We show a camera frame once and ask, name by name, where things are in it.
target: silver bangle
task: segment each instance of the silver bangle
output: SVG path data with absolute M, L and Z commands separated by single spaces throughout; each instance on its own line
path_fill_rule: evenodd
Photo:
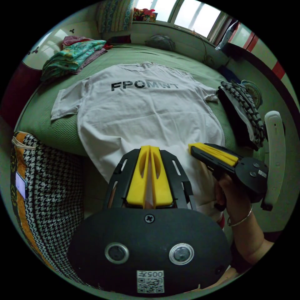
M 251 212 L 252 212 L 252 204 L 251 204 L 251 209 L 250 209 L 250 211 L 249 211 L 249 214 L 248 214 L 242 221 L 237 222 L 237 223 L 235 223 L 235 224 L 231 224 L 231 223 L 229 222 L 229 220 L 230 220 L 230 217 L 229 217 L 228 220 L 227 220 L 227 225 L 230 226 L 230 227 L 233 227 L 233 226 L 237 226 L 237 225 L 241 224 L 242 222 L 244 222 L 244 221 L 250 216 Z

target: cable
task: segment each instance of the cable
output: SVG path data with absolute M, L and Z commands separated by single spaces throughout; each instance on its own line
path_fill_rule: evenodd
M 212 67 L 215 63 L 214 63 L 214 61 L 213 61 L 213 58 L 212 58 L 210 55 L 207 55 L 207 49 L 206 49 L 205 42 L 203 41 L 203 38 L 202 38 L 199 34 L 197 34 L 197 33 L 195 32 L 195 29 L 192 31 L 192 33 L 193 33 L 194 37 L 200 38 L 200 40 L 201 40 L 202 43 L 203 43 L 203 46 L 204 46 L 204 49 L 205 49 L 205 54 L 204 54 L 204 56 L 203 56 L 203 61 L 202 61 L 202 62 L 203 62 L 205 65 L 207 65 L 207 66 L 209 66 L 209 67 Z

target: gray bag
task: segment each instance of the gray bag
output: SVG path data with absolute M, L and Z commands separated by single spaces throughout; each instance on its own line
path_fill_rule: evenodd
M 167 36 L 155 34 L 146 41 L 146 45 L 152 48 L 174 51 L 175 43 Z

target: houndstooth pillow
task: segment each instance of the houndstooth pillow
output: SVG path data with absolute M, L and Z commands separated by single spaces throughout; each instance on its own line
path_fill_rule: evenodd
M 83 221 L 80 158 L 25 132 L 16 132 L 12 143 L 12 204 L 25 238 L 49 268 L 84 284 L 67 259 L 71 237 Z M 16 172 L 27 184 L 25 199 L 16 188 Z

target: qr code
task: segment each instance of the qr code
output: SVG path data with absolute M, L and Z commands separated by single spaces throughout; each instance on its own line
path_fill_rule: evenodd
M 138 293 L 164 293 L 163 271 L 137 271 Z

